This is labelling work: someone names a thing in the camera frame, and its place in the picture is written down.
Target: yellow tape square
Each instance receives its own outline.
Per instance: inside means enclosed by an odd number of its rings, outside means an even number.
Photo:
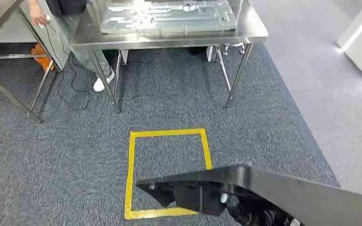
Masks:
[[[130,144],[128,149],[128,172],[127,181],[125,185],[125,202],[124,202],[124,218],[143,219],[143,218],[158,218],[168,216],[184,216],[198,214],[195,211],[187,210],[184,208],[165,208],[158,210],[132,210],[132,180],[134,171],[134,149],[135,139],[137,137],[161,137],[161,136],[179,136],[179,135],[200,135],[203,148],[203,156],[205,158],[205,166],[207,170],[212,169],[212,161],[210,159],[209,145],[207,143],[205,129],[174,129],[174,130],[157,130],[157,131],[131,131]]]

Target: gray pants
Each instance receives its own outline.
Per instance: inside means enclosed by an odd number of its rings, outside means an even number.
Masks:
[[[62,41],[69,45],[71,39],[73,39],[75,30],[77,29],[78,23],[80,21],[80,15],[57,16],[55,17],[55,20],[59,26],[59,29],[62,31],[60,33]],[[98,72],[96,71],[95,66],[92,63],[88,52],[74,51],[71,46],[70,49],[73,52],[74,56],[78,59],[78,61],[80,61],[80,63],[84,65],[84,67],[94,72],[95,75],[99,78],[99,76],[97,75]],[[108,78],[112,73],[112,68],[109,66],[109,63],[107,62],[101,50],[95,50],[95,54],[98,57],[103,73]]]

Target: metal tray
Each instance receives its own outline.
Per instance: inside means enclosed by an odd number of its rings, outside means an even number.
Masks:
[[[100,30],[108,34],[229,31],[237,21],[226,0],[110,3]]]

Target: gray carpet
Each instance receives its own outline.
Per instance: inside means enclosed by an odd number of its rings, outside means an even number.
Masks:
[[[29,45],[0,45],[0,53],[8,48]],[[235,49],[225,57],[230,74],[240,59]],[[91,90],[93,74],[73,68],[74,88]],[[0,225],[236,225],[228,214],[124,220],[130,130],[205,128],[214,167],[250,164],[338,185],[263,45],[254,47],[229,109],[220,66],[204,54],[130,51],[122,72],[119,114],[93,91],[85,110],[72,110],[58,85],[72,108],[85,106],[88,93],[71,89],[69,64],[44,87],[35,109],[42,124],[0,94]],[[32,59],[0,61],[0,81],[23,101],[42,73]],[[198,136],[136,140],[134,182],[204,168]],[[136,188],[132,198],[134,210],[160,208]]]

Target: hand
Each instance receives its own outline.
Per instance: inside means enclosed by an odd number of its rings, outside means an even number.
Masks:
[[[33,24],[44,25],[49,23],[46,16],[42,13],[41,6],[38,3],[30,4],[30,14]]]

